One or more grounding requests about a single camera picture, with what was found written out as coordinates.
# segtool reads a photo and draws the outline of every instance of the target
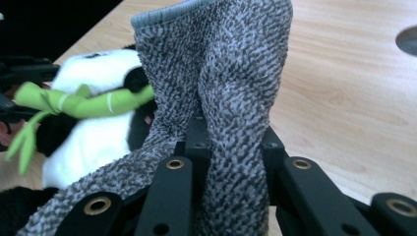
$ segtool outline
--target panda plush toy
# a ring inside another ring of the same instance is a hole
[[[42,169],[44,188],[66,188],[99,167],[130,153],[133,149],[140,148],[149,133],[153,112],[156,109],[153,98],[150,96],[144,102],[140,102],[140,105],[130,105],[130,100],[119,101],[114,92],[127,90],[130,95],[149,87],[147,76],[135,50],[119,49],[69,58],[51,84],[51,90],[64,92],[64,95],[56,99],[57,106],[62,105],[65,100],[64,102],[68,101],[69,106],[71,105],[68,110],[73,111],[73,107],[81,102],[76,99],[71,103],[72,97],[67,94],[77,93],[81,85],[89,89],[89,97],[85,99],[88,102],[82,107],[85,113],[82,117],[75,117],[80,115],[66,111],[66,103],[64,103],[62,112],[47,116],[36,128],[36,148],[47,156]],[[17,91],[15,95],[17,103],[34,109],[45,109],[44,106],[34,102],[35,91],[40,88],[26,89],[26,87],[28,86],[23,85]],[[27,102],[20,101],[19,97],[22,96],[26,96]],[[119,114],[113,114],[113,110],[117,107],[109,107],[111,112],[108,114],[103,115],[101,110],[96,113],[97,111],[94,110],[100,104],[91,101],[99,96],[104,97],[101,102],[104,103],[104,108],[107,108],[111,97],[124,109],[118,112]],[[50,106],[53,104],[48,103],[47,108],[49,109]],[[9,157],[14,154],[15,151],[8,153]],[[25,174],[32,152],[21,155],[28,155],[26,158],[29,161],[21,160],[26,165],[21,165],[20,172]]]

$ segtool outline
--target light wood surface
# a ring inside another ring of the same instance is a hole
[[[134,42],[133,15],[179,0],[125,0],[57,63]],[[282,84],[270,122],[290,155],[318,162],[346,195],[417,200],[417,58],[395,37],[417,25],[417,1],[293,0]],[[26,177],[1,162],[0,188],[40,188],[42,158]],[[269,235],[279,235],[272,220]]]

